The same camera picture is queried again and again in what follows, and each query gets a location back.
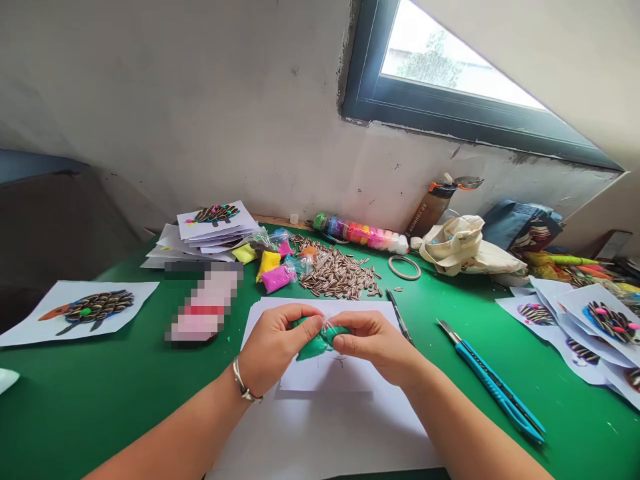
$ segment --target blue utility knife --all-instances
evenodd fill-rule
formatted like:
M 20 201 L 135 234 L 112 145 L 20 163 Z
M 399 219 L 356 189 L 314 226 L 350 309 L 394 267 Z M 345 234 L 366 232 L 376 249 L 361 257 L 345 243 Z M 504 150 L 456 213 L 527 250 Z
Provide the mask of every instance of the blue utility knife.
M 449 336 L 455 350 L 469 364 L 473 372 L 480 379 L 482 384 L 489 390 L 491 396 L 496 400 L 498 405 L 505 411 L 507 416 L 534 442 L 539 444 L 546 443 L 542 434 L 547 431 L 538 421 L 537 418 L 529 411 L 528 408 L 520 401 L 518 397 L 510 390 L 505 383 L 500 380 L 493 370 L 478 356 L 471 348 L 466 340 L 462 340 L 460 336 L 452 330 L 445 321 L 437 319 L 440 326 Z

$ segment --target white bag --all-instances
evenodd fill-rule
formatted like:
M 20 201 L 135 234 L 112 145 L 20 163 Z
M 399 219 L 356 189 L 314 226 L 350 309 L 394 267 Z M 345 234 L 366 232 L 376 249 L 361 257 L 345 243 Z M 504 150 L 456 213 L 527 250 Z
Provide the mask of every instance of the white bag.
M 510 273 L 526 264 L 502 248 L 482 240 L 485 221 L 477 215 L 464 215 L 434 225 L 424 238 L 413 237 L 411 248 L 433 263 L 438 272 L 453 277 L 464 273 Z

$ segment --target blue knife handle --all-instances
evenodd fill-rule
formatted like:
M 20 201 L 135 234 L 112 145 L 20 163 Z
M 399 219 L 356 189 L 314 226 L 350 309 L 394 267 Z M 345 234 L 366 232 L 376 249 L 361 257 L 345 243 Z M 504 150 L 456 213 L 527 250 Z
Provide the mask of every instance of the blue knife handle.
M 471 350 L 473 352 L 473 354 L 476 357 L 478 357 L 480 359 L 480 361 L 482 361 L 485 364 L 485 367 L 488 370 L 490 370 L 490 372 L 497 378 L 497 380 L 500 383 L 502 383 L 504 388 L 506 388 L 506 390 L 508 390 L 510 392 L 510 394 L 513 395 L 513 392 L 505 385 L 505 383 L 500 379 L 500 377 L 498 377 L 495 374 L 495 372 L 493 370 L 491 370 L 491 368 L 489 368 L 489 366 L 486 364 L 486 362 L 484 362 L 484 360 L 482 360 L 482 358 L 480 358 L 480 356 L 471 348 L 471 346 L 466 341 L 462 340 L 462 343 L 457 343 L 456 344 L 455 350 L 456 350 L 456 352 L 458 352 L 458 355 L 460 355 L 462 358 L 464 358 L 464 360 L 469 364 L 469 366 L 471 367 L 473 372 L 480 379 L 482 384 L 487 388 L 487 390 L 489 391 L 491 396 L 496 400 L 498 405 L 500 405 L 500 408 L 502 408 L 502 410 L 504 410 L 504 412 L 507 414 L 507 416 L 520 428 L 520 430 L 522 430 L 523 432 L 528 434 L 528 436 L 530 436 L 536 442 L 545 443 L 544 438 L 542 438 L 540 436 L 540 434 L 538 432 L 536 432 L 536 430 L 533 428 L 533 426 L 531 426 L 531 424 L 524 417 L 524 415 L 522 415 L 522 413 L 520 413 L 518 411 L 518 409 L 514 406 L 514 404 L 512 404 L 512 402 L 510 402 L 510 400 L 502 392 L 502 390 L 500 390 L 500 388 L 498 388 L 498 386 L 490 378 L 490 376 L 488 376 L 487 373 L 478 364 L 478 362 L 476 362 L 476 360 L 473 358 L 472 354 L 470 354 L 470 352 L 467 350 L 467 348 L 465 348 L 465 346 L 467 348 L 469 348 L 469 350 Z M 516 400 L 520 404 L 520 406 L 523 408 L 523 410 L 525 410 L 527 412 L 528 416 L 530 416 L 530 418 L 532 418 L 532 420 L 534 420 L 536 422 L 536 425 L 538 427 L 540 427 L 540 429 L 542 431 L 544 431 L 544 428 L 542 428 L 542 425 L 540 425 L 540 423 L 536 420 L 536 418 L 533 416 L 533 414 L 529 412 L 529 410 L 524 406 L 524 404 L 522 404 L 522 402 L 520 402 L 520 400 L 518 400 L 518 398 L 515 395 L 513 395 L 513 398 L 514 398 L 514 400 Z

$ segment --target pile of sunflower seeds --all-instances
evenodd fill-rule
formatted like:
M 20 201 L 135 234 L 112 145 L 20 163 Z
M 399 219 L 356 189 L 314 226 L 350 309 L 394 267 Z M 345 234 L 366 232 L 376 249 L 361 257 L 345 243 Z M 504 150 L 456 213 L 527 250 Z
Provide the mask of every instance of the pile of sunflower seeds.
M 369 291 L 368 297 L 382 297 L 382 290 L 376 283 L 376 279 L 380 280 L 382 277 L 375 272 L 373 266 L 370 269 L 362 268 L 362 264 L 369 258 L 358 262 L 352 255 L 345 255 L 333 246 L 327 248 L 302 235 L 292 236 L 291 241 L 298 251 L 311 245 L 319 252 L 318 262 L 312 274 L 300 276 L 300 286 L 309 289 L 316 297 L 324 294 L 325 297 L 360 300 L 364 289 Z

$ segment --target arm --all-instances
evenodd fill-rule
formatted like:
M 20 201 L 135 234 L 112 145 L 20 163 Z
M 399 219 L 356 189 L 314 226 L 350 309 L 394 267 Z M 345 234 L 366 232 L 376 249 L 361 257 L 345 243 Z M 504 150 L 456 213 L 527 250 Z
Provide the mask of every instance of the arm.
M 240 375 L 253 396 L 268 392 L 298 351 L 320 332 L 318 315 L 322 315 L 319 310 L 296 303 L 262 314 L 239 356 Z M 309 318 L 290 329 L 289 323 L 301 317 Z M 200 480 L 250 406 L 240 397 L 228 366 L 166 420 L 86 478 Z
M 551 478 L 380 312 L 344 312 L 331 322 L 353 332 L 334 339 L 338 352 L 369 360 L 402 388 L 452 478 Z

